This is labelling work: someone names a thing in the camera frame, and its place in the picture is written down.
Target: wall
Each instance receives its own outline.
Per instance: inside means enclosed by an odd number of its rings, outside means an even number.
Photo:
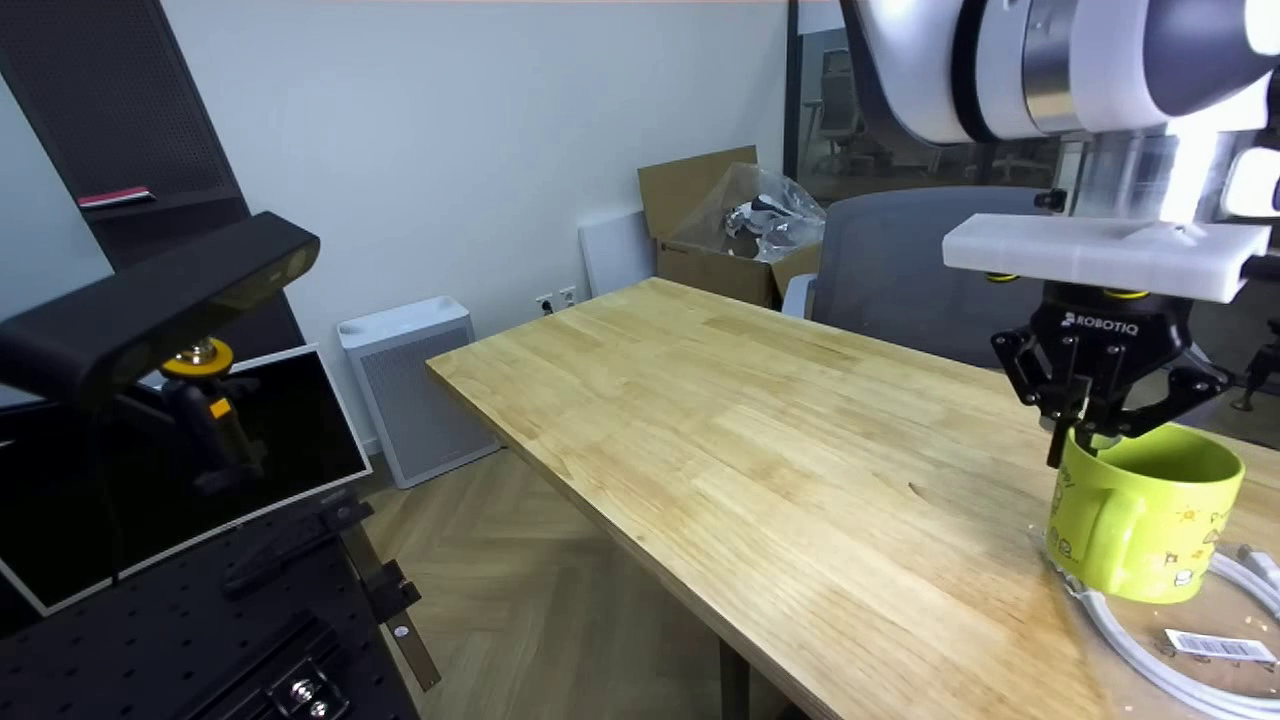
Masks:
[[[455,296],[497,331],[582,289],[574,220],[634,210],[634,164],[759,144],[781,168],[781,0],[164,13],[247,205],[322,242],[292,289],[322,355],[337,319],[404,302]]]
[[[801,38],[831,33],[831,29],[844,29],[839,0],[801,0],[801,17],[796,17]]]
[[[111,274],[0,76],[0,319]],[[29,402],[0,383],[0,409]]]

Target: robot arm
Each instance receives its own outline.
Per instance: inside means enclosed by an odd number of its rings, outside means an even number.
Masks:
[[[932,144],[1078,136],[1064,218],[970,218],[942,264],[1043,280],[1041,312],[996,331],[1022,403],[1064,435],[1141,435],[1230,383],[1191,345],[1191,302],[1269,278],[1280,218],[1269,124],[1280,0],[844,0],[890,115]],[[1127,409],[1167,374],[1167,397]]]
[[[844,0],[889,107],[932,144],[1264,130],[1276,0]]]

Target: table leg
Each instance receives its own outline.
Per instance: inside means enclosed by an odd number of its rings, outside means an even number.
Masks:
[[[718,642],[718,718],[747,720],[750,718],[750,663]]]

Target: cardboard box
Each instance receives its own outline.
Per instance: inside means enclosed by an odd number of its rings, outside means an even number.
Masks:
[[[717,228],[698,228],[703,236],[687,236],[687,226],[695,220],[703,202],[717,191],[725,174],[734,164],[756,164],[756,148],[727,148],[712,156],[687,156],[687,162],[638,168],[645,226],[656,246],[651,274],[675,285],[776,307],[783,296],[783,285],[796,274],[814,270],[814,248],[802,248],[781,264],[756,264],[747,257],[712,251],[718,248],[718,236],[712,236]]]

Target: black bracket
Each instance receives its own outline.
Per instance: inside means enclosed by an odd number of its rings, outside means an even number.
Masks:
[[[388,624],[421,600],[416,583],[398,574],[394,561],[363,578],[359,588],[378,624]]]

